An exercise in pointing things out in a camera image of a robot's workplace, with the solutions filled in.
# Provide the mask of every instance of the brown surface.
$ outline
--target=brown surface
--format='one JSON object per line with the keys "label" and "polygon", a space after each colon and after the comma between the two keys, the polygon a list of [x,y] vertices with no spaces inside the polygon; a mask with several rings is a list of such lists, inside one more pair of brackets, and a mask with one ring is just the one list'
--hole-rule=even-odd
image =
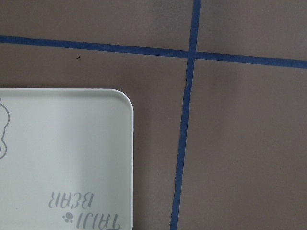
{"label": "brown surface", "polygon": [[307,229],[306,76],[196,61],[178,229]]}
{"label": "brown surface", "polygon": [[307,59],[307,1],[206,0],[197,50]]}
{"label": "brown surface", "polygon": [[193,0],[2,0],[0,34],[187,50]]}
{"label": "brown surface", "polygon": [[134,229],[169,229],[186,60],[8,44],[0,50],[1,87],[115,88],[131,99]]}

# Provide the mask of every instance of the white tray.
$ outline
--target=white tray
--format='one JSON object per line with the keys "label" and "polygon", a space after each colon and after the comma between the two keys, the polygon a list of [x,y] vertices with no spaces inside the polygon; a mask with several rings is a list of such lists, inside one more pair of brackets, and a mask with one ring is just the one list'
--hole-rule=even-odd
{"label": "white tray", "polygon": [[2,88],[0,98],[0,229],[131,230],[128,97]]}

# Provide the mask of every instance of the cartoon bear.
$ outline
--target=cartoon bear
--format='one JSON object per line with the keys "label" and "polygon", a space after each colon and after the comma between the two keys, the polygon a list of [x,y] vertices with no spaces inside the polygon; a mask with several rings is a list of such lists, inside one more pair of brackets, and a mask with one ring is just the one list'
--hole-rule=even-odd
{"label": "cartoon bear", "polygon": [[0,159],[3,158],[6,154],[6,144],[3,141],[4,134],[5,134],[5,128],[8,126],[10,122],[10,114],[7,108],[0,104]]}

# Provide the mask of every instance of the blue tape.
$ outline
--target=blue tape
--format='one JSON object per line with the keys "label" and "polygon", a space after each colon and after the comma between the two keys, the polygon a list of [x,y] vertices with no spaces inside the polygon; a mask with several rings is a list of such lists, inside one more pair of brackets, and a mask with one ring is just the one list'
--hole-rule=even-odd
{"label": "blue tape", "polygon": [[70,48],[70,49],[98,50],[106,52],[144,54],[144,55],[166,56],[166,57],[176,57],[176,58],[188,57],[188,52],[185,50],[148,48],[148,47],[138,47],[138,46],[120,46],[120,45],[60,41],[60,40],[50,40],[50,39],[34,39],[34,38],[25,38],[25,37],[3,36],[3,35],[0,35],[0,43],[60,47],[60,48]]}
{"label": "blue tape", "polygon": [[249,63],[249,64],[259,64],[259,65],[270,65],[270,66],[305,68],[305,69],[307,68],[307,61],[270,58],[270,57],[253,57],[253,56],[244,56],[244,55],[196,52],[195,58],[203,60],[214,60],[214,61],[227,61],[227,62]]}
{"label": "blue tape", "polygon": [[188,53],[187,70],[186,70],[187,82],[186,82],[186,87],[184,89],[183,102],[182,102],[180,137],[179,137],[177,166],[176,166],[176,175],[175,175],[175,192],[174,192],[174,199],[172,205],[170,230],[177,230],[178,226],[184,157],[186,152],[187,131],[188,131],[188,122],[189,122],[190,95],[191,95],[192,82],[193,82],[200,10],[201,10],[201,0],[194,0],[191,30],[190,30],[189,53]]}

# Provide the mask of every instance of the gray paw print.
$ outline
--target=gray paw print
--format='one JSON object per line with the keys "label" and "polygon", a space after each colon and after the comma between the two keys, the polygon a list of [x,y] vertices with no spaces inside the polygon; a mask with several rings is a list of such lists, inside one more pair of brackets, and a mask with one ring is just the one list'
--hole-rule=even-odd
{"label": "gray paw print", "polygon": [[62,216],[62,217],[63,217],[63,219],[65,220],[66,223],[68,223],[68,222],[72,223],[72,219],[73,219],[73,214],[72,213],[67,212],[65,214],[65,216]]}

